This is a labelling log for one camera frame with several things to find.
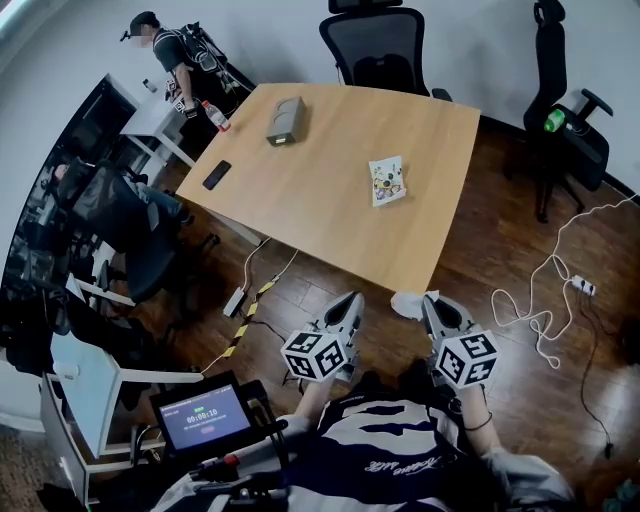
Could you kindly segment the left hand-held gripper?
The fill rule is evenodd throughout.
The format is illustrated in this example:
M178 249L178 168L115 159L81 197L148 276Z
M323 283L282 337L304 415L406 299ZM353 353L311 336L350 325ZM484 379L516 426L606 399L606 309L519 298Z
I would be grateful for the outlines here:
M316 319L304 329L295 331L281 348L291 375L315 383L330 378L350 382L357 359L353 338L359 329L364 306L362 293L344 294L330 303L324 322Z

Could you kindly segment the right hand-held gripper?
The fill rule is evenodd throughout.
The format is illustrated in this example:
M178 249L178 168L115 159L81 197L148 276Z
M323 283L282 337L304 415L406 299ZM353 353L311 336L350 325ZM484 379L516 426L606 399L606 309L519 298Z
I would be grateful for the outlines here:
M446 296L433 300L425 294L422 302L423 324L429 335L440 328L471 328L469 311ZM459 336L434 341L435 370L456 390L485 385L494 379L499 361L499 346L490 330L475 329Z

